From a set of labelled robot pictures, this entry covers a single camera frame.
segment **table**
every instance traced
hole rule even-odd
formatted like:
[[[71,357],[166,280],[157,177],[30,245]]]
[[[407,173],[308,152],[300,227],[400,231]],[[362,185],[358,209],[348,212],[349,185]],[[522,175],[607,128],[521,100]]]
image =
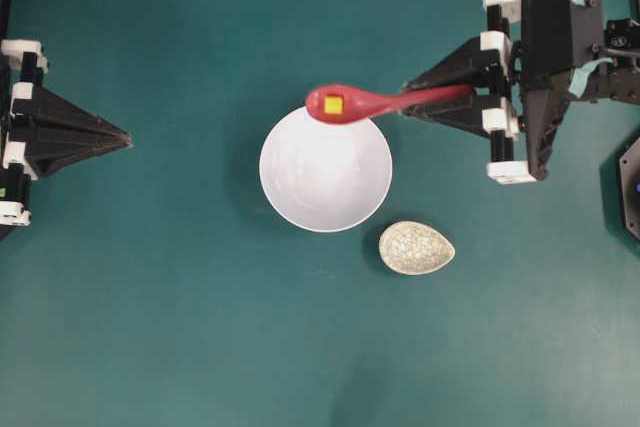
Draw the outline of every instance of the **table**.
[[[615,156],[639,109],[573,106],[548,181],[515,187],[485,176],[482,139],[381,118],[389,197],[339,234],[287,224],[260,189],[261,143],[309,89],[397,91],[483,26],[481,0],[13,0],[45,85],[135,147],[39,181],[32,226],[2,243],[0,424],[636,422],[640,249]],[[399,219],[455,261],[386,270]]]

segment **white bracket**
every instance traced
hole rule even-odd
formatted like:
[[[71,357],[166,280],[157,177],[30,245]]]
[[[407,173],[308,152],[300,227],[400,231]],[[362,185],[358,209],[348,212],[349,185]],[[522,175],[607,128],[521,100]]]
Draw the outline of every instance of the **white bracket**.
[[[9,67],[13,70],[22,68],[22,58],[25,52],[32,52],[38,56],[37,67],[46,74],[49,72],[49,61],[44,56],[42,44],[37,40],[3,40],[0,44],[2,54],[9,58]]]
[[[509,60],[511,59],[511,39],[504,32],[489,30],[480,33],[480,50],[498,50],[500,52],[500,65],[505,77],[509,76]]]
[[[506,137],[515,140],[520,132],[518,113],[511,105],[511,102],[502,97],[500,99],[500,107],[482,111],[482,127],[487,134],[502,130]]]
[[[526,160],[490,162],[487,164],[487,175],[503,185],[537,182],[536,178],[529,173]]]
[[[0,225],[27,226],[31,223],[31,212],[20,202],[0,201]]]
[[[30,100],[33,97],[33,84],[30,82],[16,82],[13,84],[11,91],[11,108],[9,113],[15,117],[13,113],[13,101],[16,99]],[[24,152],[27,148],[25,142],[16,142],[11,140],[11,136],[7,133],[5,138],[4,155],[2,156],[2,167],[9,168],[9,164],[22,164],[24,173],[31,177],[31,180],[38,180],[38,176],[33,171],[27,160],[24,158]]]
[[[520,22],[522,18],[522,0],[482,0],[484,10],[493,5],[502,7],[502,15],[512,24]]]

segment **teardrop-shaped dish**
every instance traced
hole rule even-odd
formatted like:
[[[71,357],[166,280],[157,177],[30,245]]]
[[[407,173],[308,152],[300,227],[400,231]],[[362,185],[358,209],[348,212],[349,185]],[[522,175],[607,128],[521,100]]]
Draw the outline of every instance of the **teardrop-shaped dish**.
[[[456,250],[437,230],[418,222],[402,221],[389,226],[380,237],[380,256],[400,274],[430,274],[447,265]]]

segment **white bowl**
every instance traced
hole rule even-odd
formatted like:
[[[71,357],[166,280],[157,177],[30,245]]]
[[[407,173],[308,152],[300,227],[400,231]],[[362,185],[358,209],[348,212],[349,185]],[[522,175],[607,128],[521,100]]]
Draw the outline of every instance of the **white bowl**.
[[[285,219],[313,232],[365,221],[391,185],[391,151],[369,119],[329,125],[302,107],[271,130],[260,154],[260,182]]]

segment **yellow cube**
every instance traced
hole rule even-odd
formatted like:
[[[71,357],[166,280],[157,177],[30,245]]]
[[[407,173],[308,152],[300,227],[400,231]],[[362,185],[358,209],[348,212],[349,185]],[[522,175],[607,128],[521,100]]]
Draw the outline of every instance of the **yellow cube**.
[[[327,95],[324,98],[324,113],[329,115],[342,114],[343,99],[340,95]]]

